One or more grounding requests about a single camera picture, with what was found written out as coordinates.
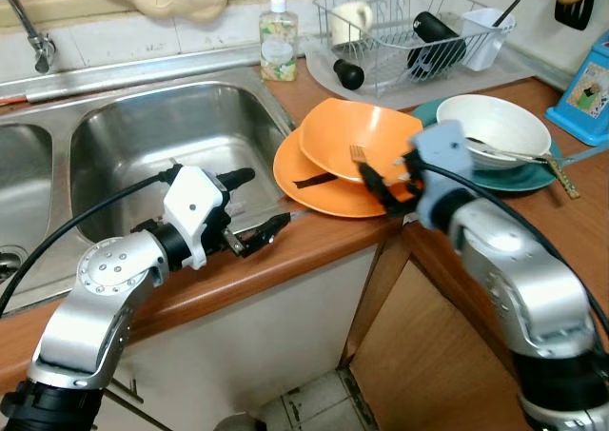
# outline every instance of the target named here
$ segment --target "kitchen counter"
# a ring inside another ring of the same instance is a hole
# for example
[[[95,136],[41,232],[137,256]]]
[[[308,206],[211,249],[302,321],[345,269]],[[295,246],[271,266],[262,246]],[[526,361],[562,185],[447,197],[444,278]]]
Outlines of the kitchen counter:
[[[332,96],[312,80],[304,60],[299,62],[299,70],[296,83],[268,83],[296,124],[322,100]],[[555,90],[534,79],[484,93],[515,102],[539,117],[559,99]],[[16,108],[20,107],[0,108],[0,114]],[[547,122],[546,125],[551,128],[563,153],[571,154],[585,148],[562,130]],[[605,308],[608,296],[607,169],[609,153],[567,169],[582,194],[576,201],[568,200],[557,183],[538,192],[506,197],[510,205],[556,244]],[[187,269],[172,275],[137,313],[131,341],[141,341],[199,319],[399,232],[399,221],[383,218],[343,220],[308,213],[291,223],[274,245],[248,259],[235,259],[228,253],[215,255],[201,271]],[[504,347],[490,305],[483,292],[462,271],[458,257],[444,237],[424,230],[418,224],[407,226],[403,236],[422,267],[430,272],[436,287],[455,303],[501,357]],[[58,304],[44,304],[0,321],[3,347],[0,394],[24,379],[31,353]]]

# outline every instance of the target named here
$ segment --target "cabinet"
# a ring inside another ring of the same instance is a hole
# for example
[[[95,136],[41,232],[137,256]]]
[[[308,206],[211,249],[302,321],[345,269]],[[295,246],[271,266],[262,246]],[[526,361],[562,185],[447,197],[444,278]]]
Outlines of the cabinet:
[[[514,379],[412,260],[355,351],[351,371],[382,431],[529,429]]]
[[[375,247],[131,346],[142,408],[176,431],[211,430],[339,364]],[[154,430],[104,399],[100,431]]]

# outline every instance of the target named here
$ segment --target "soap dispenser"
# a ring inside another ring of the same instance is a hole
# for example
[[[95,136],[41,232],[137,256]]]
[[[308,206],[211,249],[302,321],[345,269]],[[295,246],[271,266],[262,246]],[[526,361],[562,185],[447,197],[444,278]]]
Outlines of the soap dispenser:
[[[270,0],[260,15],[260,64],[263,79],[296,79],[298,16],[288,12],[285,0]]]

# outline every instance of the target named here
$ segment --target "orange plate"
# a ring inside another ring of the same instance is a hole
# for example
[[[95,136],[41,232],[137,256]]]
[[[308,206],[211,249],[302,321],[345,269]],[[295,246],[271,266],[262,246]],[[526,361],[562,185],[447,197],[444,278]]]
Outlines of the orange plate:
[[[363,218],[384,215],[383,206],[365,189],[342,179],[316,186],[297,188],[294,182],[323,174],[325,171],[311,163],[300,150],[301,128],[292,132],[275,155],[273,173],[277,184],[287,196],[300,204],[339,217]],[[403,185],[391,188],[400,201],[410,198]]]
[[[421,120],[397,110],[329,98],[311,110],[301,124],[301,150],[318,167],[361,182],[349,146],[362,146],[368,163],[388,182],[397,182],[403,167],[394,165],[422,131]]]

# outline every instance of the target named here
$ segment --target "sink drain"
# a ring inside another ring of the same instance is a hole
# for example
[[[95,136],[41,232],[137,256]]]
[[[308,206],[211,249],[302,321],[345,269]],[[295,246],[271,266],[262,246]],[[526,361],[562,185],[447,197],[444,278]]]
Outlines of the sink drain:
[[[26,258],[26,251],[16,245],[0,246],[0,284],[17,272]]]

